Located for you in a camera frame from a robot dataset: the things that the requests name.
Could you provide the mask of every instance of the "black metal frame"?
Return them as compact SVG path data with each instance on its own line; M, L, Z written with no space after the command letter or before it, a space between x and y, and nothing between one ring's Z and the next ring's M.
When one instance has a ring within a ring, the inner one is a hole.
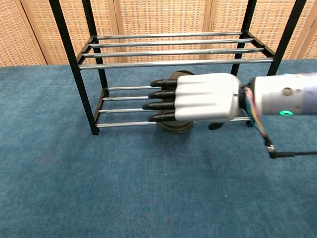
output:
M88 53L91 50L91 48L93 48L94 53L96 53L96 54L101 53L100 47L94 48L94 47L91 47L91 45L90 45L90 44L98 44L99 43L97 29L96 29L96 25L95 25L95 20L94 20L90 0L82 0L83 8L85 11L85 16L86 16L86 20L87 20L87 25L88 25L88 29L89 29L89 33L90 33L90 38L88 39L87 43L84 45L84 47L82 48L81 52L78 55L76 55L74 52L73 45L72 45L72 42L71 42L71 39L69 36L69 32L67 29L67 25L66 25L65 18L64 18L59 1L58 0L49 0L49 2L51 5L53 14L54 14L54 18L55 18L55 21L56 21L63 45L64 45L64 48L66 51L66 54L67 54L69 65L71 67L72 73L73 73L74 78L75 78L78 92L79 92L81 101L83 103L85 113L86 113L86 116L87 116L87 119L88 119L88 122L89 122L89 125L91 128L92 134L97 135L97 134L99 134L99 127L108 127L108 126L102 126L102 125L98 126L98 120L100 117L100 110L102 109L103 102L105 101L105 98L109 97L109 87L108 87L108 83L107 83L107 79L106 79L105 69L102 67L101 68L97 67L99 77L100 77L101 86L102 86L102 91L101 91L101 95L100 95L100 98L98 101L96 111L93 114L88 97L87 97L85 85L84 85L83 78L81 75L81 68L80 68L80 65L85 60L85 57L83 54ZM254 10L256 7L256 3L257 3L257 0L249 0L248 1L243 24L242 24L242 28L241 28L241 33L239 34L240 35L239 39L252 38L253 40L251 41L251 43L256 48L263 48L262 53L266 57L268 57L269 59L272 59L271 61L269 61L269 62L271 62L271 65L270 65L270 68L268 70L267 75L275 75L277 70L278 70L278 67L280 65L280 62L283 58L283 55L286 51L287 45L291 39L291 36L293 34L293 31L295 29L297 21L300 17L300 14L305 6L306 0L296 0L295 1L294 7L293 7L292 12L289 16L288 22L286 24L285 30L283 32L283 35L281 37L281 40L279 42L279 45L277 47L276 52L274 52L266 44L264 44L262 41L260 41L257 37L255 37L254 35L252 35L249 32L250 25L251 25L252 18L253 18L253 13L254 13ZM245 43L238 43L237 44L237 49L241 49L244 47L245 47ZM238 60L241 58L242 58L242 53L235 54L235 59L237 60L237 62L239 62ZM104 65L103 58L96 57L96 64ZM231 74L237 75L239 65L240 65L240 63L234 63L232 65ZM143 125L143 124L142 124L142 122L133 122L133 123L130 123L130 125Z

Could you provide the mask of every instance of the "metal shoe rack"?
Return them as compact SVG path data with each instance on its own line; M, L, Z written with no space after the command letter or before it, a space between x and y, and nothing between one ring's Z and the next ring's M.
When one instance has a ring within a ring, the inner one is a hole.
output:
M109 113L140 113L141 108L133 109L116 109L104 110L103 104L110 101L126 101L126 100L148 100L147 96L141 97L111 97L111 91L117 90L142 90L152 89L150 86L140 87L108 87L106 72L107 68L127 68L127 67L154 67L154 66L170 66L170 65L197 65L197 64L232 64L231 73L237 75L239 65L241 63L271 63L268 75L275 75L279 64L283 58L286 47L291 39L297 21L304 8L306 0L296 0L292 12L289 16L285 30L276 52L270 49L266 44L259 40L256 36L249 32L252 16L256 7L257 0L248 0L243 24L239 32L202 32L202 33L169 33L169 34L144 34L144 35L117 35L117 36L98 36L94 21L93 11L90 0L82 0L86 20L90 32L90 38L83 46L78 55L75 54L73 45L66 26L65 18L58 0L50 0L50 5L57 23L59 33L68 57L68 61L73 72L76 85L86 112L86 116L93 134L99 134L101 127L114 126L132 126L132 125L153 125L155 122L136 121L136 122L116 122L116 123L99 123L101 114ZM226 36L237 36L236 39L226 39ZM162 37L187 37L187 36L223 36L224 39L211 40L177 40L177 41L156 41L156 42L125 42L125 43L100 43L102 40L109 39L136 39L136 38L162 38ZM206 50L170 50L170 51L151 51L151 52L117 52L117 53L101 53L103 47L136 47L136 46L170 46L170 45L193 45L193 44L226 44L237 43L234 49L206 49ZM254 48L244 48L246 43L253 44ZM261 59L242 59L242 54L261 52ZM133 57L133 56L161 56L161 55L208 55L208 54L235 54L234 59L206 59L206 60L169 60L156 62L127 62L127 63L103 63L106 57ZM96 64L83 64L86 58L95 58ZM81 71L87 69L97 69L101 81L101 94L95 113L93 113ZM235 118L237 120L248 121L248 117Z

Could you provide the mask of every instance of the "rack leg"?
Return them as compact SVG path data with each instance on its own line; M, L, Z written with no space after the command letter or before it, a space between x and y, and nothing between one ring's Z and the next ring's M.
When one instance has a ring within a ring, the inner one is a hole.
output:
M256 8L256 4L257 4L257 0L249 0L248 1L246 13L244 15L244 19L243 19L243 23L242 23L242 27L241 27L242 35L240 35L240 38L245 38L245 35L246 35L245 33L247 33L250 29L250 25L252 22L252 17L253 17L254 9ZM245 46L245 43L239 43L237 48L244 48L244 46ZM235 54L234 58L241 59L242 54ZM231 69L231 74L237 76L239 66L240 66L240 64L238 64L238 63L234 64L232 66L232 69Z
M84 12L87 20L87 25L89 29L90 36L97 36L97 29L96 29L96 24L94 20L94 15L93 15L93 10L91 7L90 0L82 0L83 7L84 7ZM99 41L97 38L94 40L95 44L98 44ZM94 53L101 53L100 48L94 48ZM102 58L96 58L96 63L104 63ZM106 72L104 69L98 69L98 74L100 78L100 83L102 88L107 89L108 88L108 83L107 83L107 78L106 78Z
M267 75L275 75L279 64L281 63L284 53L286 51L286 48L288 46L288 43L293 35L294 29L296 27L297 21L301 15L301 12L305 6L306 0L296 0L294 7L292 9L292 12L288 18L287 24L285 26L285 30L283 32L283 35L281 37L281 40L278 44L275 57L273 62L271 63L271 66L268 70Z
M53 11L53 15L54 15L61 39L62 39L63 44L64 44L64 48L65 48L66 55L67 55L67 58L69 61L69 65L70 65L71 70L73 72L75 82L76 82L76 85L78 88L78 92L79 92L81 101L83 103L83 106L84 106L84 109L86 112L86 116L87 116L87 119L88 119L88 122L89 122L89 125L91 128L91 131L94 135L98 135L99 129L96 126L94 115L93 115L93 112L92 112L91 107L90 107L90 103L89 103L88 96L86 93L83 78L81 76L80 69L79 69L79 66L77 64L76 54L74 52L74 48L73 48L73 45L72 45L72 42L71 42L71 39L69 36L69 32L67 29L67 25L65 22L65 18L63 16L63 12L62 12L60 3L59 3L59 1L56 1L56 0L49 0L49 1L50 1L50 5L51 5L52 11Z

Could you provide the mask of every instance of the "blue carpet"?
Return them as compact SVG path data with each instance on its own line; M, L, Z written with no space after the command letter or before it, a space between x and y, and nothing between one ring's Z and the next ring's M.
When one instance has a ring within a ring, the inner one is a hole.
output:
M238 77L247 82L268 67L241 65ZM110 86L134 86L180 69L230 72L204 65L106 73ZM283 61L278 74L313 71L317 60ZM95 108L98 74L83 75ZM136 126L93 136L69 66L1 68L0 95L0 237L317 237L317 156L271 160L244 122L213 132L202 123L186 134ZM278 150L317 149L315 117L262 119Z

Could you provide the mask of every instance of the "round object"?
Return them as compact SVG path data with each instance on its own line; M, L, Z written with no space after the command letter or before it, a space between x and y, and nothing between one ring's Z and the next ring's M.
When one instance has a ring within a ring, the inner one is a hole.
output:
M186 70L180 70L177 72L174 72L169 79L178 79L180 76L184 75L194 75L193 73L186 71ZM175 88L162 88L162 90L175 90ZM163 102L171 102L174 99L163 99ZM170 113L174 112L174 110L161 110L159 113ZM157 122L158 126L162 128L163 130L166 130L171 133L185 133L188 132L194 125L193 122L189 121L162 121Z

